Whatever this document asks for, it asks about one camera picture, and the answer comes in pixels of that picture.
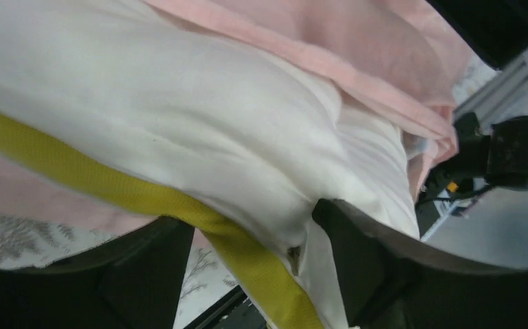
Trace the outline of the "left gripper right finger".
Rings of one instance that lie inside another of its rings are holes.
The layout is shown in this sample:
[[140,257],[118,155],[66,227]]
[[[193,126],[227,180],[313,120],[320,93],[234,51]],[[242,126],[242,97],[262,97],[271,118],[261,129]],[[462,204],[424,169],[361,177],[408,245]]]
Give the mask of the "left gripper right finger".
[[320,200],[346,318],[362,328],[528,328],[528,269],[462,258]]

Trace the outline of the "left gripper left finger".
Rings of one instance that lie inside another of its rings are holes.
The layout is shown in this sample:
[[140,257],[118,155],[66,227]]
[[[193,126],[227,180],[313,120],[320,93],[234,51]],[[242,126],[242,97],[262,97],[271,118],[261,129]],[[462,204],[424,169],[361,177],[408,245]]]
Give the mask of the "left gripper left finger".
[[171,328],[193,235],[161,217],[43,268],[0,269],[0,328]]

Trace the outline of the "white pillow yellow trim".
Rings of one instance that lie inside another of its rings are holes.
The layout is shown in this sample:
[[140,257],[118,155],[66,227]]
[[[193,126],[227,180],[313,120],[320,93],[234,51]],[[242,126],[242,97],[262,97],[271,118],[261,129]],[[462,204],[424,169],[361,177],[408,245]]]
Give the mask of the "white pillow yellow trim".
[[417,237],[400,128],[141,1],[0,1],[0,215],[175,217],[274,328],[347,328],[320,199]]

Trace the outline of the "pink pillowcase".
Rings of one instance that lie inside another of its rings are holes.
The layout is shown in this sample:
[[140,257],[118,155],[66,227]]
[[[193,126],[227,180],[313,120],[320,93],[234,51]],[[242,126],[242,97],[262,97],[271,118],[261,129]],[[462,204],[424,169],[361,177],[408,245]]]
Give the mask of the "pink pillowcase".
[[268,52],[332,82],[424,149],[471,50],[425,1],[141,1],[199,32]]

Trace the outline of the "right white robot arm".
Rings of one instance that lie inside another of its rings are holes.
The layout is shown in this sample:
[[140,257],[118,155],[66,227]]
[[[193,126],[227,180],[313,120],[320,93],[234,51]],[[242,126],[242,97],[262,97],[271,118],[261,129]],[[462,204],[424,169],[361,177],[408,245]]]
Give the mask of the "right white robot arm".
[[[474,52],[493,69],[505,69],[528,50],[528,1],[431,1]],[[427,178],[417,209],[438,201],[449,182],[483,178],[478,190],[457,193],[450,202],[479,197],[494,188],[528,191],[528,115],[495,123],[481,132],[473,112],[455,123],[459,153]]]

